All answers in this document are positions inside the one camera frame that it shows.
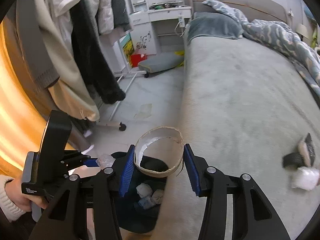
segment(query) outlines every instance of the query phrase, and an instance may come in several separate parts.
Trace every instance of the headboard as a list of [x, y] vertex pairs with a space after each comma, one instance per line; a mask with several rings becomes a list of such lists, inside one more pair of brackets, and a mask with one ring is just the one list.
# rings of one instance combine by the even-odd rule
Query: headboard
[[[213, 12], [213, 9], [202, 4], [205, 0], [184, 0], [185, 5], [192, 7], [194, 12]], [[266, 21], [282, 21], [288, 23], [286, 10], [272, 0], [219, 0], [227, 5], [241, 10], [249, 21], [254, 19]]]

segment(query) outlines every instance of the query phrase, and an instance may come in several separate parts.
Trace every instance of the gray bedsheet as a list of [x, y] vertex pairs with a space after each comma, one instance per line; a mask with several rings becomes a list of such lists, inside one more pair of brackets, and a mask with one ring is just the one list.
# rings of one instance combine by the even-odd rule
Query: gray bedsheet
[[[248, 39], [197, 37], [185, 55], [184, 143], [225, 174], [251, 174], [295, 239], [319, 205], [320, 187], [292, 189], [282, 157], [310, 132], [319, 163], [320, 111], [310, 91], [286, 57]], [[151, 239], [197, 239], [205, 200], [192, 191], [185, 168], [170, 176]]]

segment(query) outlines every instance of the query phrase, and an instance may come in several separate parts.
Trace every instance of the screw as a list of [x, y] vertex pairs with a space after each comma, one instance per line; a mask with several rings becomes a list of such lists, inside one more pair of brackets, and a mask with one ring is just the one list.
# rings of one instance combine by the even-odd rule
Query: screw
[[77, 174], [72, 174], [70, 177], [69, 177], [69, 179], [71, 180], [71, 181], [75, 181], [75, 180], [77, 180], [78, 179], [78, 175]]
[[215, 173], [217, 170], [216, 170], [216, 168], [215, 167], [208, 167], [207, 168], [207, 172], [209, 172], [209, 173]]
[[249, 174], [243, 174], [243, 175], [242, 175], [242, 178], [243, 178], [244, 180], [250, 180], [250, 179], [251, 179], [251, 177], [250, 177]]
[[111, 168], [111, 167], [107, 167], [104, 169], [104, 173], [106, 173], [106, 174], [111, 174], [112, 172], [113, 172], [113, 168]]

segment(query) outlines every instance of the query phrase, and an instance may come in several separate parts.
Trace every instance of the cushion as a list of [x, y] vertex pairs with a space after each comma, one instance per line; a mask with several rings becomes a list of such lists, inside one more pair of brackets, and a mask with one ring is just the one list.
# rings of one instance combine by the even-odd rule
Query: cushion
[[178, 55], [175, 52], [164, 52], [140, 61], [138, 67], [140, 70], [154, 73], [182, 65], [183, 60], [184, 56]]

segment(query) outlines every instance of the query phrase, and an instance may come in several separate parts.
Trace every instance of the cardboard tape roll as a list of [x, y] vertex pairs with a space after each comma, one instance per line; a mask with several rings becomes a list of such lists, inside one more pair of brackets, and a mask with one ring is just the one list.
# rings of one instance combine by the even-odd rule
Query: cardboard tape roll
[[[169, 167], [163, 172], [147, 170], [140, 166], [143, 155], [163, 161]], [[180, 131], [173, 127], [160, 126], [140, 137], [134, 150], [134, 164], [144, 174], [163, 178], [173, 174], [182, 161], [183, 142]]]

